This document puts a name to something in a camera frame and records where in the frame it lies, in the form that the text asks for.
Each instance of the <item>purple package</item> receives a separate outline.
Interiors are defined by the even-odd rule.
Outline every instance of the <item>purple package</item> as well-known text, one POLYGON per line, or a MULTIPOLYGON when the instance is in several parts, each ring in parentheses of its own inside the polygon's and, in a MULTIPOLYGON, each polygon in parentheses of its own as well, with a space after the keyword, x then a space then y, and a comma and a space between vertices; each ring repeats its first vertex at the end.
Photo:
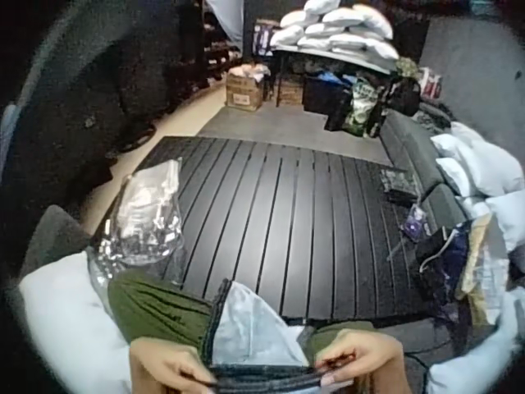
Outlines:
POLYGON ((410 209, 409 216, 401 227, 401 230, 408 238, 417 242, 421 238, 426 222, 427 213, 414 204, 410 209))

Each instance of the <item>stack of white pillows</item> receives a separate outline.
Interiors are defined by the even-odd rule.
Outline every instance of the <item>stack of white pillows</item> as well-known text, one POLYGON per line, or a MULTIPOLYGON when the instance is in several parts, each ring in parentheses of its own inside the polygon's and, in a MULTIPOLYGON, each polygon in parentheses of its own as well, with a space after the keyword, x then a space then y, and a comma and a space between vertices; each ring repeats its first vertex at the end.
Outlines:
POLYGON ((519 161, 476 131, 452 122, 450 134, 432 137, 437 165, 470 218, 493 213, 510 253, 525 245, 525 178, 519 161))
POLYGON ((340 0, 308 0, 303 10, 282 18, 282 30, 273 35, 271 46, 297 45, 366 59, 373 55, 388 62, 399 59, 388 42, 394 35, 392 25, 378 10, 363 4, 339 5, 340 0))

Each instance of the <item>black slatted table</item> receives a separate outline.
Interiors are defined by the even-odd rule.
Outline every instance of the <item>black slatted table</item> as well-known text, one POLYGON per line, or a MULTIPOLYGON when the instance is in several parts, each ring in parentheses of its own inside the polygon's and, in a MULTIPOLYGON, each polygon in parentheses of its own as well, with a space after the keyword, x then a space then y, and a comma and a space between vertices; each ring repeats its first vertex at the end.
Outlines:
POLYGON ((212 300, 222 279, 287 318, 417 314, 406 209, 387 203, 381 166, 283 145, 165 137, 138 169, 182 157, 186 291, 212 300))

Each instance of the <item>green pants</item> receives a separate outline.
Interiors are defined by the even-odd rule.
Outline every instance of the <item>green pants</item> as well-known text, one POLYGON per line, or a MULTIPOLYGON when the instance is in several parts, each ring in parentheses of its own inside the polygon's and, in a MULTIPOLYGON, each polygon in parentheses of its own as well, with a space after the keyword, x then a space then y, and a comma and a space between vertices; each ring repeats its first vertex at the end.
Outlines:
MULTIPOLYGON (((201 351, 211 320, 212 303, 135 270, 114 278, 108 297, 116 324, 128 342, 151 337, 201 351)), ((303 344, 308 361, 312 363, 315 354, 330 345, 345 328, 373 330, 369 322, 344 322, 319 328, 303 344)))

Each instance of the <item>white shelf top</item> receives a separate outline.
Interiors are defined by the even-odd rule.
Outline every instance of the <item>white shelf top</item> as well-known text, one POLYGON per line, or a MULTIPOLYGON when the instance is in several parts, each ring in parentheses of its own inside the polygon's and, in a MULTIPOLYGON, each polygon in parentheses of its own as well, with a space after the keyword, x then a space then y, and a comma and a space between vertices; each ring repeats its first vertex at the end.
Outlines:
POLYGON ((372 59, 367 60, 363 57, 366 57, 366 54, 357 54, 353 57, 346 53, 334 53, 331 51, 320 51, 318 49, 309 49, 309 48, 299 48, 297 46, 292 45, 277 45, 274 47, 272 51, 285 51, 285 52, 292 52, 292 53, 305 53, 307 55, 315 55, 320 57, 328 57, 330 59, 335 60, 341 60, 342 62, 352 63, 357 66, 361 66, 364 68, 368 68, 370 70, 378 71, 382 74, 390 75, 392 71, 395 71, 395 64, 392 65, 386 65, 382 64, 379 65, 375 63, 372 59))

